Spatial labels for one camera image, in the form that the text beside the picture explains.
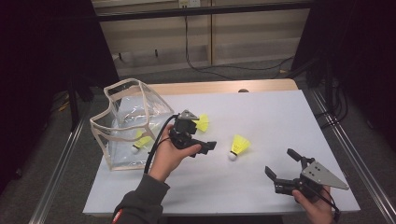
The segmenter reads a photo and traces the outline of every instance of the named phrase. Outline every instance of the sleeve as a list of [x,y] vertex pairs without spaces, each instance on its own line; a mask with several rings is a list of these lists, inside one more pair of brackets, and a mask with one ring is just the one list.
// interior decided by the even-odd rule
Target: sleeve
[[157,223],[163,213],[161,202],[169,186],[144,174],[135,191],[125,194],[113,214],[113,224]]

